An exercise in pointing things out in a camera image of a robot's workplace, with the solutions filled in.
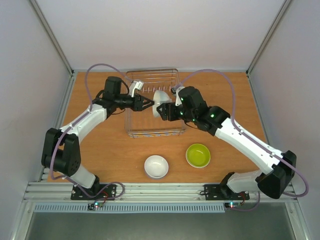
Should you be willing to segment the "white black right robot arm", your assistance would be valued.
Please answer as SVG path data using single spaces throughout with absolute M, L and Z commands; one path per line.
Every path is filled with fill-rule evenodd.
M 208 106 L 200 91 L 193 86 L 179 87 L 176 100 L 156 90 L 153 96 L 153 115 L 164 121 L 182 120 L 225 141 L 249 158 L 258 170 L 246 173 L 228 173 L 219 184 L 224 199 L 231 199 L 245 191 L 262 192 L 279 199 L 295 175 L 296 155 L 288 150 L 273 149 L 232 120 L 219 106 Z

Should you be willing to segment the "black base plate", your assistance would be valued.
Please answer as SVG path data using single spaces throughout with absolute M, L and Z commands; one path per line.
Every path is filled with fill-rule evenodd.
M 199 194 L 204 196 L 206 201 L 247 201 L 250 199 L 250 195 L 244 191 L 225 193 L 219 184 L 204 184 L 203 190 Z
M 94 201 L 107 198 L 108 201 L 114 200 L 117 193 L 117 185 L 99 184 L 92 188 L 84 188 L 82 186 L 73 186 L 70 199 L 73 201 Z

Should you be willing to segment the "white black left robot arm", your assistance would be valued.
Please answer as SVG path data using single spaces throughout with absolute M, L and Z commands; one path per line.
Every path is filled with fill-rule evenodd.
M 98 178 L 82 165 L 80 143 L 116 110 L 141 112 L 154 105 L 153 100 L 136 93 L 143 85 L 141 80 L 127 85 L 120 77 L 108 77 L 104 89 L 80 116 L 61 128 L 50 128 L 46 132 L 41 164 L 50 173 L 60 173 L 61 178 L 69 178 L 82 186 L 83 194 L 89 199 L 96 199 L 101 187 L 96 183 Z

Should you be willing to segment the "white bowl front centre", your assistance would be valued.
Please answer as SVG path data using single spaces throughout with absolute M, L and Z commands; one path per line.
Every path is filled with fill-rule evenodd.
M 159 180 L 169 172 L 169 164 L 164 157 L 151 155 L 144 162 L 144 172 L 148 177 Z

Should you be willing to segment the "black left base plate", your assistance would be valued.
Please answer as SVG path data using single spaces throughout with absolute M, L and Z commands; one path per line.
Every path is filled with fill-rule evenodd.
M 114 200 L 117 193 L 117 185 L 99 184 L 92 188 L 84 188 L 82 186 L 73 186 L 70 199 L 73 201 L 94 201 L 107 198 L 108 201 Z

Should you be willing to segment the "left small circuit board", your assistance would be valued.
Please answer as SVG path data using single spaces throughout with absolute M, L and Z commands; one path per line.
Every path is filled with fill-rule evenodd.
M 87 210 L 88 211 L 96 211 L 99 208 L 102 208 L 104 204 L 102 202 L 88 203 Z

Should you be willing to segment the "aluminium front rail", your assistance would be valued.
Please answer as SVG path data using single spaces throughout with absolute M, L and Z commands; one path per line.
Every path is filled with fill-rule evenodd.
M 203 203 L 203 183 L 125 183 L 124 194 L 115 203 Z M 73 184 L 67 182 L 30 182 L 24 202 L 70 202 Z

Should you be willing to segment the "small circuit board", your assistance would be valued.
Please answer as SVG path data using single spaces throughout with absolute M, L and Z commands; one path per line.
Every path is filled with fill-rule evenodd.
M 231 202 L 226 202 L 226 203 L 224 204 L 224 207 L 227 208 L 227 209 L 239 208 L 239 207 L 241 207 L 241 206 L 242 206 L 242 204 L 241 204 L 240 202 L 233 202 L 233 201 L 231 201 Z
M 88 211 L 96 211 L 99 208 L 102 208 L 104 204 L 102 202 L 88 203 L 87 210 Z

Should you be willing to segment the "right small circuit board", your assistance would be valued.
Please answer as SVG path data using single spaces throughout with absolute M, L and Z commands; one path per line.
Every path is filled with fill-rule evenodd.
M 227 209 L 239 208 L 239 207 L 241 207 L 241 206 L 242 206 L 242 204 L 241 204 L 240 202 L 233 202 L 233 201 L 231 201 L 231 202 L 226 202 L 226 203 L 224 204 L 224 207 L 227 208 Z

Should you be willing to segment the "green white bowl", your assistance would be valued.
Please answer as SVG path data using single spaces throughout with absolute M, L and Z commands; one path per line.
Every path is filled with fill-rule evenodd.
M 190 166 L 201 169 L 210 163 L 211 153 L 205 145 L 194 143 L 187 148 L 185 158 Z

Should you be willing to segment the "white ceramic bowl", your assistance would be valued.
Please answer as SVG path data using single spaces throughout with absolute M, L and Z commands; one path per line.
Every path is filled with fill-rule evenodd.
M 157 112 L 157 107 L 163 103 L 171 103 L 172 99 L 166 92 L 162 90 L 156 90 L 153 95 L 153 101 L 154 105 L 152 106 L 152 114 L 155 118 L 158 118 L 160 117 L 160 114 Z

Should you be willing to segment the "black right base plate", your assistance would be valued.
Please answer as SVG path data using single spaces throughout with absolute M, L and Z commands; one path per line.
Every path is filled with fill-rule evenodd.
M 206 201 L 247 201 L 250 199 L 250 195 L 244 191 L 225 193 L 219 184 L 204 184 L 203 190 L 199 194 L 204 196 Z

